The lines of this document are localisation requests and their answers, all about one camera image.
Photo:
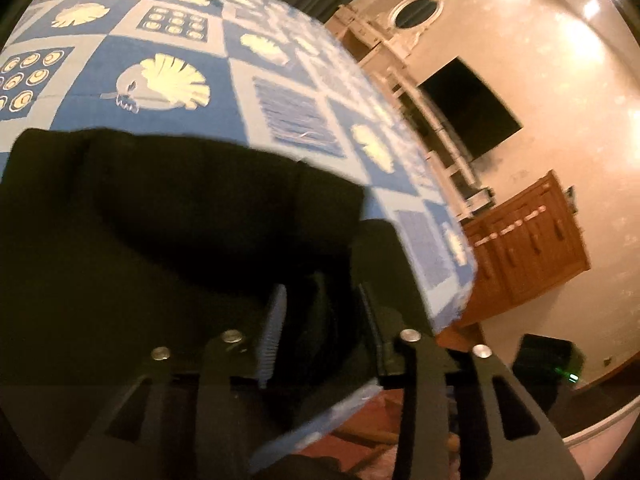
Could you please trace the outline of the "black pants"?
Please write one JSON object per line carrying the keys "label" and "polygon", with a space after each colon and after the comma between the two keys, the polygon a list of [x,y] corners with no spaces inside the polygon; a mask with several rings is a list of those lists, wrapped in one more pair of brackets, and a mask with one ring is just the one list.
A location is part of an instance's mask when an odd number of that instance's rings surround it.
{"label": "black pants", "polygon": [[361,186],[188,136],[28,129],[1,180],[1,474],[64,466],[143,360],[254,338],[278,286],[273,373],[243,389],[248,476],[334,479],[292,437],[376,375],[359,285],[431,329],[394,227]]}

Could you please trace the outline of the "black box with green light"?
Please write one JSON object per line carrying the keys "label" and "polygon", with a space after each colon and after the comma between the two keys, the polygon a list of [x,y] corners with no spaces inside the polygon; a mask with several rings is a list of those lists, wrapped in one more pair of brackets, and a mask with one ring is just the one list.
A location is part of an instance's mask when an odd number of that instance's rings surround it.
{"label": "black box with green light", "polygon": [[548,414],[564,403],[580,381],[584,354],[574,342],[536,334],[525,334],[511,370],[521,385]]}

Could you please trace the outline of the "wooden cabinet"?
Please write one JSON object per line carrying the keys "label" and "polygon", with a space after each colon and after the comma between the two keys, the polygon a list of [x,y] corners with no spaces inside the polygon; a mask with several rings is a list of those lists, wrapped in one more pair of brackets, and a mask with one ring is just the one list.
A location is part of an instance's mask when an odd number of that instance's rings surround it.
{"label": "wooden cabinet", "polygon": [[463,231],[477,272],[460,326],[526,304],[590,269],[582,232],[554,171],[466,222]]}

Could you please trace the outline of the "black television screen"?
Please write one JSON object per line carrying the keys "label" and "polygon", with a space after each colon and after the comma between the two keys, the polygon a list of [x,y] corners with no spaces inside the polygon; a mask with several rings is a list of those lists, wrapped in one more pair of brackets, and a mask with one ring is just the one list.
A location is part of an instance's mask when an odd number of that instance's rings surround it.
{"label": "black television screen", "polygon": [[461,58],[436,70],[419,89],[442,112],[472,159],[485,155],[523,128]]}

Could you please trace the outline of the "blue patterned bed sheet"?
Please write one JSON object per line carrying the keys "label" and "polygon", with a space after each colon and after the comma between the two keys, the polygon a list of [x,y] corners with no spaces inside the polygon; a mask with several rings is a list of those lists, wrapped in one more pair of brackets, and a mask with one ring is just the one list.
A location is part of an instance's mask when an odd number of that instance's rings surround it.
{"label": "blue patterned bed sheet", "polygon": [[188,136],[362,187],[398,229],[427,314],[457,316],[475,262],[400,115],[317,21],[280,0],[1,0],[1,180],[28,129]]}

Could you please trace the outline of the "white vanity dresser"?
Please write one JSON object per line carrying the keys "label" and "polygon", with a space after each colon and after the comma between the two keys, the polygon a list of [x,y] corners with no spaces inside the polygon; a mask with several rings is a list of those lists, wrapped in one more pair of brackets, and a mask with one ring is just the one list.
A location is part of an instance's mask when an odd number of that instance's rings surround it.
{"label": "white vanity dresser", "polygon": [[495,206],[495,192],[480,182],[471,166],[471,154],[442,111],[419,88],[411,68],[420,40],[442,14],[444,3],[436,1],[432,15],[412,27],[401,28],[396,18],[408,5],[404,1],[390,12],[371,18],[350,4],[341,4],[326,28],[404,116],[407,126],[420,138],[426,161],[454,213],[462,223],[468,223]]}

